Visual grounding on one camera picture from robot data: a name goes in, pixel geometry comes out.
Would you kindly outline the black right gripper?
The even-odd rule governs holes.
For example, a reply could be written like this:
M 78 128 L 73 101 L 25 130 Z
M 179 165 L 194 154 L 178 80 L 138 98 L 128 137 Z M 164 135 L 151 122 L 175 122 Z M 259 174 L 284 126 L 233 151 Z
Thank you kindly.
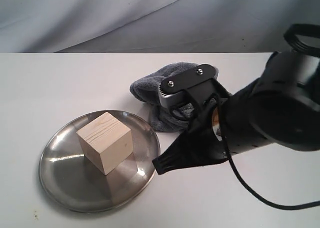
M 158 175 L 227 161 L 223 145 L 212 125 L 212 115 L 218 104 L 219 100 L 212 95 L 203 103 L 203 110 L 197 112 L 188 130 L 181 133 L 163 154 L 152 160 Z

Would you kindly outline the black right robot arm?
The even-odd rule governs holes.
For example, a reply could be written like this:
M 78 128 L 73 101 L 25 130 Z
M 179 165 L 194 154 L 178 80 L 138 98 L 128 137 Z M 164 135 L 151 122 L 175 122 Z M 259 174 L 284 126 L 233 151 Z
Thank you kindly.
M 202 64 L 163 80 L 159 97 L 170 112 L 191 104 L 188 127 L 157 158 L 159 175 L 221 164 L 233 155 L 277 143 L 296 151 L 320 148 L 320 51 L 300 41 L 318 38 L 319 26 L 293 24 L 284 33 L 291 49 L 274 52 L 262 75 L 235 94 Z

